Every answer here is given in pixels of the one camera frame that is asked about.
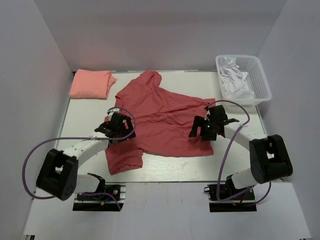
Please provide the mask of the red t-shirt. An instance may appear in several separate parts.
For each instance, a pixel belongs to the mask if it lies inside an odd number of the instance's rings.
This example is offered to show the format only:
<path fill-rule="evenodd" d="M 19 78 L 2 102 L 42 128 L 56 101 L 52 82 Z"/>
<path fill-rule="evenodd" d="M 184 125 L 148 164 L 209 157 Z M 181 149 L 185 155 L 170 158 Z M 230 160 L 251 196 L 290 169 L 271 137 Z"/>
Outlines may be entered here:
<path fill-rule="evenodd" d="M 134 138 L 105 150 L 108 170 L 115 175 L 143 166 L 143 153 L 163 157 L 213 155 L 209 141 L 189 137 L 195 116 L 205 116 L 213 98 L 202 99 L 170 92 L 160 87 L 161 75 L 147 70 L 115 96 L 115 106 L 129 110 L 136 122 Z"/>

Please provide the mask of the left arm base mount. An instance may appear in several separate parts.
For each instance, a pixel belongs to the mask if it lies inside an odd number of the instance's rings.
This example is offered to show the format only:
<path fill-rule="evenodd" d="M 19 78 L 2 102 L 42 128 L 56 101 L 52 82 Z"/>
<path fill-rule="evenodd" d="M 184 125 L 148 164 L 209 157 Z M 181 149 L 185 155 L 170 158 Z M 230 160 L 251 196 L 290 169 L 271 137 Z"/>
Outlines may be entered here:
<path fill-rule="evenodd" d="M 124 183 L 108 183 L 104 194 L 89 195 L 78 193 L 74 197 L 74 212 L 120 212 L 125 203 L 126 185 Z"/>

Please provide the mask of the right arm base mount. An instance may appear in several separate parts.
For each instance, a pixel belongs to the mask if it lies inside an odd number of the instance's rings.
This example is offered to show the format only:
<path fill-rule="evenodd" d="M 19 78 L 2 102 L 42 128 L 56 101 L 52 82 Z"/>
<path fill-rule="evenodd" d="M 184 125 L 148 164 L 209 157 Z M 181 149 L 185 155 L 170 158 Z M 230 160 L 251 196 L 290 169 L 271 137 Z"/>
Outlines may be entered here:
<path fill-rule="evenodd" d="M 208 195 L 210 213 L 244 213 L 256 212 L 256 198 L 252 189 L 231 189 L 222 183 L 219 185 L 219 199 L 217 198 L 217 184 L 208 184 L 203 192 Z"/>

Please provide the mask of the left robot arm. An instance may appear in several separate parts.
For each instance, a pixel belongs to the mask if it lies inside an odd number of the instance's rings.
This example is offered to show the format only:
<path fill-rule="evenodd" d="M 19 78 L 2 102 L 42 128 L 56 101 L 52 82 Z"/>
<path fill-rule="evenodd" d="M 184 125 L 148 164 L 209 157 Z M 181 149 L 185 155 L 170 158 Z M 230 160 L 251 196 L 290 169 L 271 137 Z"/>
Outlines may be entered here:
<path fill-rule="evenodd" d="M 63 150 L 51 149 L 44 159 L 36 179 L 36 186 L 65 201 L 72 194 L 93 197 L 96 200 L 108 195 L 106 181 L 94 173 L 79 174 L 78 169 L 93 156 L 136 136 L 136 120 L 132 115 L 113 112 L 109 120 L 100 124 L 89 137 Z"/>

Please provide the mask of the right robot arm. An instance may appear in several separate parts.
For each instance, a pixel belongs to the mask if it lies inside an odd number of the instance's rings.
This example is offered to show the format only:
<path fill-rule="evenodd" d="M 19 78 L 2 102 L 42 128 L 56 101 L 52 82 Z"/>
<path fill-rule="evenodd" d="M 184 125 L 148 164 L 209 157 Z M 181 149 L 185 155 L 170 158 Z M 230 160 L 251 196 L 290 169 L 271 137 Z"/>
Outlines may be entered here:
<path fill-rule="evenodd" d="M 218 136 L 222 136 L 229 139 L 227 152 L 230 151 L 232 143 L 237 143 L 249 151 L 249 168 L 228 176 L 224 184 L 217 185 L 229 198 L 236 200 L 250 187 L 293 174 L 293 166 L 280 135 L 249 131 L 245 123 L 228 118 L 222 105 L 206 107 L 206 111 L 205 117 L 194 117 L 189 137 L 200 136 L 204 141 L 215 141 Z"/>

